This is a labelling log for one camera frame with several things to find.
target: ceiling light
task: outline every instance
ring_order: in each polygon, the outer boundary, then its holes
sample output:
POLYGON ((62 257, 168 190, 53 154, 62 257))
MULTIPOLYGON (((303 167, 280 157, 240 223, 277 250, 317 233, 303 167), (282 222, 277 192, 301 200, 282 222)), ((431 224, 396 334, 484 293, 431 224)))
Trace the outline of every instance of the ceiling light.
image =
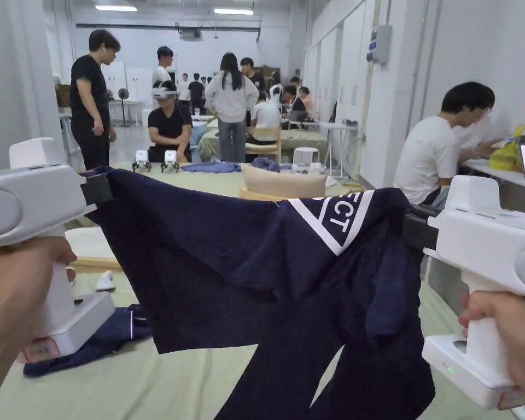
POLYGON ((253 10, 246 9, 214 9, 216 15, 247 15, 252 16, 253 10))
POLYGON ((138 12, 138 9, 132 5, 97 5, 95 8, 102 12, 138 12))

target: vr headset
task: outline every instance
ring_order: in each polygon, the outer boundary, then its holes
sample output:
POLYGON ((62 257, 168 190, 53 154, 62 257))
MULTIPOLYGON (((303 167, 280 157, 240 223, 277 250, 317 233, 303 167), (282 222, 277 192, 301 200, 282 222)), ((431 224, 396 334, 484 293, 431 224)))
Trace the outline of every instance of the vr headset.
POLYGON ((174 90, 168 90, 166 87, 155 87, 151 91, 151 97, 153 99, 162 100, 169 99, 171 96, 178 96, 179 92, 174 90))

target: pillow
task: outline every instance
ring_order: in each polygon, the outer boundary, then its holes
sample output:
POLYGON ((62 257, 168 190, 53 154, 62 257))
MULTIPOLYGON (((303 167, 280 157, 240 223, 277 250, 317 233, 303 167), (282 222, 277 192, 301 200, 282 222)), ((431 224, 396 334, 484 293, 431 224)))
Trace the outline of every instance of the pillow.
POLYGON ((325 196, 326 174, 271 172, 250 165, 242 166, 245 187, 254 193, 287 198, 325 196))

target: woman in white hoodie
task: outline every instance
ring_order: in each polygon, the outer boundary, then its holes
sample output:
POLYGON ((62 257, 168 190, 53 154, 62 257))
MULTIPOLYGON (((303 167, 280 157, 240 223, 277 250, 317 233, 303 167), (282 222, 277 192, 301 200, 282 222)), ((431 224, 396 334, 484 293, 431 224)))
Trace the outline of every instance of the woman in white hoodie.
POLYGON ((226 52, 220 72, 206 89, 206 108, 218 113, 220 157, 224 162, 245 162, 245 116, 258 99, 259 90, 241 74, 235 54, 226 52))

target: fan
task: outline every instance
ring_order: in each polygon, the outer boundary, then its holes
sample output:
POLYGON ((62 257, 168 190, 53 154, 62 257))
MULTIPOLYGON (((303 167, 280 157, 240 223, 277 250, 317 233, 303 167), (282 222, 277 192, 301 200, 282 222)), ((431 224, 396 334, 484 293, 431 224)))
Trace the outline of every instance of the fan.
POLYGON ((124 112, 124 101, 128 99, 128 97, 130 96, 130 93, 128 92, 128 90, 122 88, 122 89, 119 89, 119 97, 121 98, 121 103, 122 103, 122 125, 121 127, 129 127, 130 124, 127 124, 126 123, 126 115, 125 115, 125 112, 124 112))

